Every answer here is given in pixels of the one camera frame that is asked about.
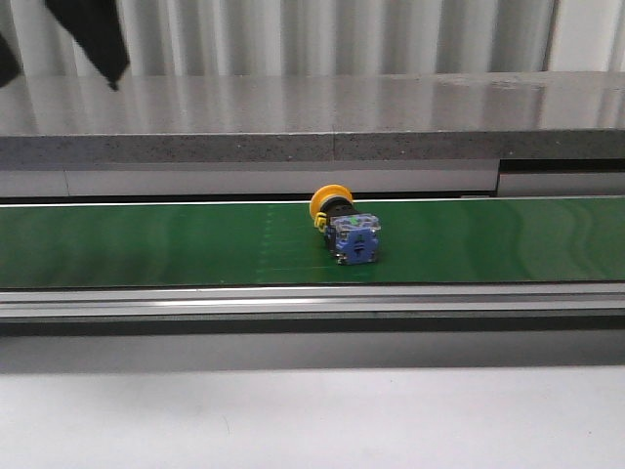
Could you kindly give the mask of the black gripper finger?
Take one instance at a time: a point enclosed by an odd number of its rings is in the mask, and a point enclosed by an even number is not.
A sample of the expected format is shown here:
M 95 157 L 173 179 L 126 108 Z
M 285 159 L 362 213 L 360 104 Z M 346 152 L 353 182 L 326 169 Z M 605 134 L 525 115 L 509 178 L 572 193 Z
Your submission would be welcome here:
M 3 88 L 21 74 L 21 67 L 9 43 L 0 35 L 0 87 Z
M 108 87 L 117 91 L 130 64 L 113 0 L 46 0 L 47 9 L 72 36 Z

